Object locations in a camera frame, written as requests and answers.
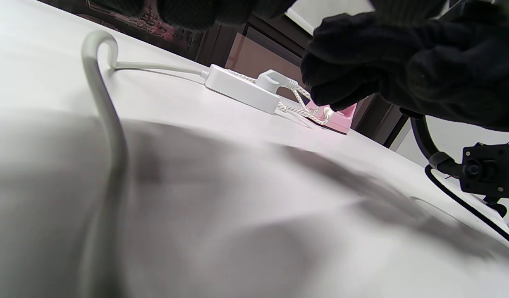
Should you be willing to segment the person's left hand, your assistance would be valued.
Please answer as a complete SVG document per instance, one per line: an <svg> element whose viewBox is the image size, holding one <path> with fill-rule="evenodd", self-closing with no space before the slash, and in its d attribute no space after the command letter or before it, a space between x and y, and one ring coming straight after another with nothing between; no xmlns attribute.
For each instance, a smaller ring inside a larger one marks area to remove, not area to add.
<svg viewBox="0 0 509 298"><path fill-rule="evenodd" d="M240 25L251 16L273 19L286 13L294 0L157 0L151 10L175 28L203 31L215 23Z"/></svg>

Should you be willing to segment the person's right hand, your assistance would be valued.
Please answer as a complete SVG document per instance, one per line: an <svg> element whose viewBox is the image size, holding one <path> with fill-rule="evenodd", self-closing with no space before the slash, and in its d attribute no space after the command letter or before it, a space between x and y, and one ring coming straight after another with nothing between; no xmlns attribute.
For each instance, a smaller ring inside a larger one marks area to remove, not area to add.
<svg viewBox="0 0 509 298"><path fill-rule="evenodd" d="M323 19L302 59L318 106L344 110L372 94L408 115L509 132L509 25L471 0L451 21L443 0L372 0L374 10Z"/></svg>

